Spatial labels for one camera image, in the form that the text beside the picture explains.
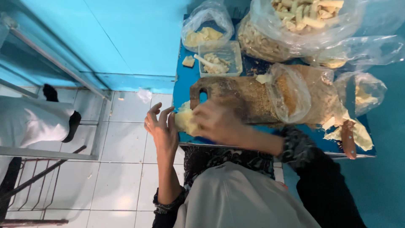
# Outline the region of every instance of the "hand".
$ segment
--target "hand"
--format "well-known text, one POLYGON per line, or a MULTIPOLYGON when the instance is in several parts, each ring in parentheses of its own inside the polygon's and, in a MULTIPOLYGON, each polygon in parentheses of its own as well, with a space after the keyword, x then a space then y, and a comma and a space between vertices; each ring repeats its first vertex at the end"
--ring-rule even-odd
POLYGON ((193 121, 200 127, 196 130, 196 135, 229 146, 238 146, 241 140, 245 140, 243 135, 250 128, 232 110, 219 106, 212 100, 197 106, 193 114, 193 121))
POLYGON ((159 108, 162 103, 155 104, 147 113, 145 118, 145 129, 153 136, 158 158, 158 166, 169 168, 173 166, 176 150, 179 146, 179 137, 175 127, 175 114, 172 112, 174 107, 167 108, 160 113, 159 121, 156 115, 159 114, 159 108))

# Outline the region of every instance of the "knife handle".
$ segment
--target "knife handle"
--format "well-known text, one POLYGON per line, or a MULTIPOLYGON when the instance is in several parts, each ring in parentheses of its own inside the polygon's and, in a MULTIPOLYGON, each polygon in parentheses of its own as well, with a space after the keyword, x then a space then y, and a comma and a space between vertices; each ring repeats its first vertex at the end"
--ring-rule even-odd
POLYGON ((356 152, 356 144, 354 143, 353 138, 353 126, 354 122, 350 120, 346 120, 342 126, 342 146, 343 151, 345 152, 346 156, 350 159, 356 159, 357 152, 356 152))

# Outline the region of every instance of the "white clothing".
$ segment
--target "white clothing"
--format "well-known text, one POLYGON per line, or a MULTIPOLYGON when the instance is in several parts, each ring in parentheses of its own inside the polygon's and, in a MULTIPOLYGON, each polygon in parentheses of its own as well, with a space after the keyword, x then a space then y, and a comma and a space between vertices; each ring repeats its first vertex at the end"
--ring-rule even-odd
POLYGON ((175 228, 320 227, 276 181, 232 162, 199 175, 177 213, 175 228))
MULTIPOLYGON (((25 148, 39 141, 62 141, 74 111, 69 103, 0 96, 0 146, 25 148)), ((0 183, 12 158, 0 156, 0 183)))

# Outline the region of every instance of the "cutting board handle hole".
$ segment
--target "cutting board handle hole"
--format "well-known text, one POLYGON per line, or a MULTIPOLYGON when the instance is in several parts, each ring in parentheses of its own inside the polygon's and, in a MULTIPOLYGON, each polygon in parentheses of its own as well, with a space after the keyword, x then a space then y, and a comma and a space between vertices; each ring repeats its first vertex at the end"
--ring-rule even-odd
POLYGON ((206 102, 208 99, 207 89, 200 89, 200 104, 206 102))

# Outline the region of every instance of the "wooden cutting board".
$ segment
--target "wooden cutting board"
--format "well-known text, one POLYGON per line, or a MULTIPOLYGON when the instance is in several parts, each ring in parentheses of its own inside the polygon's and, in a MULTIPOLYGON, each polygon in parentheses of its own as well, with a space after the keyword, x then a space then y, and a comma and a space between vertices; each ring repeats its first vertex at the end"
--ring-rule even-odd
POLYGON ((190 87, 190 107, 200 103, 200 93, 207 93, 221 105, 234 110, 246 124, 277 123, 266 86, 254 77, 202 77, 190 87))

